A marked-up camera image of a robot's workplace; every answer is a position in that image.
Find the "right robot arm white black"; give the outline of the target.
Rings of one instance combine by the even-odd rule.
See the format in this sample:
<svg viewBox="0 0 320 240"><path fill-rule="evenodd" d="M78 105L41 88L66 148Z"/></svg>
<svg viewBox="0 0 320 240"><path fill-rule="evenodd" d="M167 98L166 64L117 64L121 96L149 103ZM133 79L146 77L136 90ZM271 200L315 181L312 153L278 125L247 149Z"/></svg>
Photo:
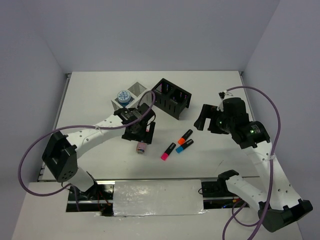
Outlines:
<svg viewBox="0 0 320 240"><path fill-rule="evenodd" d="M294 190L277 157L272 154L270 136L259 121L251 121L245 102L239 97L224 99L219 106L204 104L194 126L202 131L209 119L213 134L231 135L233 141L252 161L265 190L245 181L235 170L218 175L217 190L223 196L231 193L253 208L263 227L273 233L294 223L313 210Z"/></svg>

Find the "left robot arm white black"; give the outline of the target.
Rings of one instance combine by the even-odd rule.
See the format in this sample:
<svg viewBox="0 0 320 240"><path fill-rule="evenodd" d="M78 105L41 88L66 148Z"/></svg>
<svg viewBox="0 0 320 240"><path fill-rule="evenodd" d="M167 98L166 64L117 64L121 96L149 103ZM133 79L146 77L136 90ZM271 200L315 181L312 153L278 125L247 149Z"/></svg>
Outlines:
<svg viewBox="0 0 320 240"><path fill-rule="evenodd" d="M143 103L138 108L120 108L93 127L79 131L53 133L42 154L42 160L59 183L75 186L80 194L91 200L97 196L96 180L79 163L79 158L94 147L115 137L151 144L155 112Z"/></svg>

